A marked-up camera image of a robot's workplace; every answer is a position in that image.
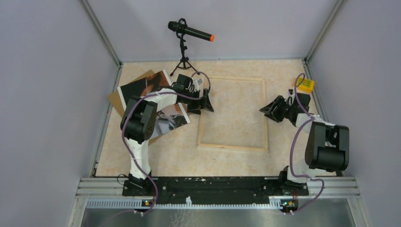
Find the light wooden picture frame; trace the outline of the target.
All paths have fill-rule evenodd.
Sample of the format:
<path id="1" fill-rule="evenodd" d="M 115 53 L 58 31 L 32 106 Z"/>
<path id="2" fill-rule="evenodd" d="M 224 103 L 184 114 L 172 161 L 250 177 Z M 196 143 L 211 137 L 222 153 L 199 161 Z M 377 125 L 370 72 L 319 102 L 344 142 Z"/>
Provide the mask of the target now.
<path id="1" fill-rule="evenodd" d="M 268 120 L 259 111 L 267 103 L 265 80 L 215 76 L 210 81 L 214 112 L 200 115 L 197 147 L 268 151 Z"/>

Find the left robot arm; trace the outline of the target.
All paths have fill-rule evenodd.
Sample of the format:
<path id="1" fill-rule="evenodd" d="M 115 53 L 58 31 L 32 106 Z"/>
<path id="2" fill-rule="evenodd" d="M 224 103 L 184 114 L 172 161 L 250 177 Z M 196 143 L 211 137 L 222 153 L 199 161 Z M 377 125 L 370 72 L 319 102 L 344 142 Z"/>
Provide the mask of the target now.
<path id="1" fill-rule="evenodd" d="M 186 104 L 190 113 L 200 114 L 202 109 L 214 112 L 209 98 L 211 82 L 208 76 L 205 79 L 207 87 L 202 79 L 180 74 L 166 88 L 129 98 L 121 121 L 122 141 L 131 158 L 131 169 L 125 181 L 127 188 L 134 188 L 139 195 L 147 195 L 155 185 L 150 176 L 148 146 L 159 111 L 175 104 Z"/>

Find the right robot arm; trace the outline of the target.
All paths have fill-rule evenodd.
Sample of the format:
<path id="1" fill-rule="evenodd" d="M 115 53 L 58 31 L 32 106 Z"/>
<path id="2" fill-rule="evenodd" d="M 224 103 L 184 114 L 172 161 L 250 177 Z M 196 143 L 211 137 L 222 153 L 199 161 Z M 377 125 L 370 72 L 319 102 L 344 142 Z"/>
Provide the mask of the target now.
<path id="1" fill-rule="evenodd" d="M 288 119 L 298 130 L 290 148 L 289 166 L 280 172 L 278 191 L 290 195 L 296 187 L 325 172 L 344 171 L 349 165 L 349 128 L 324 121 L 309 112 L 311 97 L 289 90 L 289 96 L 277 96 L 259 111 L 274 122 Z M 294 163 L 293 155 L 299 134 L 308 134 L 304 158 Z"/>

